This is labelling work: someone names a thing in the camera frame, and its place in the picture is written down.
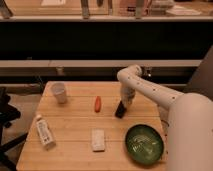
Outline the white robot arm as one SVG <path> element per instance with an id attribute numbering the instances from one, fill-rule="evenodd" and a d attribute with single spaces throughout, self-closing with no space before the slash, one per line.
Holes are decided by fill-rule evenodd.
<path id="1" fill-rule="evenodd" d="M 121 102 L 128 108 L 135 92 L 168 111 L 165 171 L 213 171 L 213 101 L 199 93 L 182 93 L 147 81 L 130 65 L 117 73 Z"/>

